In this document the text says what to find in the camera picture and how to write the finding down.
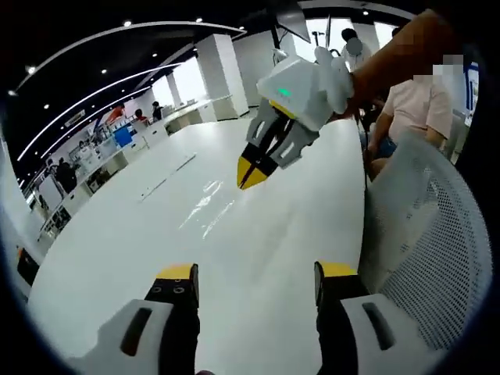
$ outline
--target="ceiling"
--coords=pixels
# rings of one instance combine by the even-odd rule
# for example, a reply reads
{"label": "ceiling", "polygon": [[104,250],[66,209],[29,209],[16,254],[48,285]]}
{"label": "ceiling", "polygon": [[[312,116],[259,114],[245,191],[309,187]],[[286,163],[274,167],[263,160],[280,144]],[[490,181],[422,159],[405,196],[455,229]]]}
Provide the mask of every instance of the ceiling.
{"label": "ceiling", "polygon": [[[0,59],[0,113],[3,133],[18,177],[24,178],[41,167],[40,155],[67,131],[66,128],[61,130],[61,127],[72,115],[82,109],[88,115],[133,92],[145,76],[117,84],[69,111],[49,127],[17,162],[17,157],[40,130],[75,102],[112,82],[157,67],[180,48],[214,32],[231,36],[239,33],[200,26],[126,29],[69,50],[36,72],[18,90],[16,97],[8,96],[7,91],[16,90],[26,77],[27,66],[41,64],[57,51],[82,38],[121,27],[125,20],[138,24],[165,20],[195,21],[201,17],[207,23],[235,28],[244,26],[250,34],[269,29],[269,24],[260,12],[266,7],[266,1],[239,2],[230,8],[222,2],[219,5],[217,1],[206,3],[194,5],[179,1],[105,0],[77,4],[55,3],[52,0],[4,0],[0,14],[3,47]],[[423,8],[420,2],[416,5],[402,0],[379,3],[413,13]],[[324,8],[307,9],[305,15],[309,18],[325,16],[329,12],[330,9]],[[352,9],[335,9],[335,16],[344,16],[344,13],[353,16]],[[193,51],[189,51],[173,62],[183,62],[193,54]],[[107,69],[106,74],[101,74],[103,69]],[[168,68],[160,70],[155,79],[169,72]],[[48,109],[44,109],[45,104],[49,104]]]}

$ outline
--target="person in white shirt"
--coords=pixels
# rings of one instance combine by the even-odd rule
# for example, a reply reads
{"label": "person in white shirt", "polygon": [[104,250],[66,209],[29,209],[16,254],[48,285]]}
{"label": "person in white shirt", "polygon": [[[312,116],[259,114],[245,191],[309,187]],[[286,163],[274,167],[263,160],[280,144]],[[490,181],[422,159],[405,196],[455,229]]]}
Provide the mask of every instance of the person in white shirt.
{"label": "person in white shirt", "polygon": [[349,70],[358,69],[372,55],[372,52],[358,38],[358,33],[353,29],[344,29],[341,33],[346,45],[343,47],[341,57],[349,64]]}

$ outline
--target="pink shirt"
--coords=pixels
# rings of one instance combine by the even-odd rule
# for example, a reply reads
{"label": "pink shirt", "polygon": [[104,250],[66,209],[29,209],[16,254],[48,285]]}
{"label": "pink shirt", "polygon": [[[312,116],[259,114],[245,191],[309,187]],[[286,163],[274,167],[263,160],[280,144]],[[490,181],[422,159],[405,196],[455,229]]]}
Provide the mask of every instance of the pink shirt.
{"label": "pink shirt", "polygon": [[396,144],[408,129],[425,135],[431,127],[445,138],[452,129],[452,104],[439,77],[415,76],[391,87],[382,111],[394,117],[389,137]]}

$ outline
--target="white counter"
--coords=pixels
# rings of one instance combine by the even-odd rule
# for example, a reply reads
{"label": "white counter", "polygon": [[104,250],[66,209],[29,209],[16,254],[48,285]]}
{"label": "white counter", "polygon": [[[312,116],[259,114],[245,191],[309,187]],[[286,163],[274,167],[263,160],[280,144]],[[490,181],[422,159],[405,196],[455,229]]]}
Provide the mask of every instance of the white counter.
{"label": "white counter", "polygon": [[[249,120],[184,128],[92,196],[41,264],[28,308],[63,356],[80,356],[99,327],[155,275],[199,264],[197,370],[304,375],[321,364],[317,259],[357,268],[364,175],[355,123],[321,130],[302,160],[247,191],[236,186]],[[144,201],[159,173],[196,157]]]}

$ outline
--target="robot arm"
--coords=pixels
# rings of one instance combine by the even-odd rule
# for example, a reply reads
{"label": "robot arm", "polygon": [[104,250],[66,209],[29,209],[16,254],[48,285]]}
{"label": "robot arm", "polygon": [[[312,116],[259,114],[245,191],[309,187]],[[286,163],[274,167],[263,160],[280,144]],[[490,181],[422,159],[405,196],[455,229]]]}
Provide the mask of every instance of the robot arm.
{"label": "robot arm", "polygon": [[346,110],[354,90],[344,60],[334,59],[323,47],[316,48],[315,56],[318,63],[289,56],[257,83],[263,99],[238,160],[242,190],[264,181],[278,166],[299,160],[331,114]]}

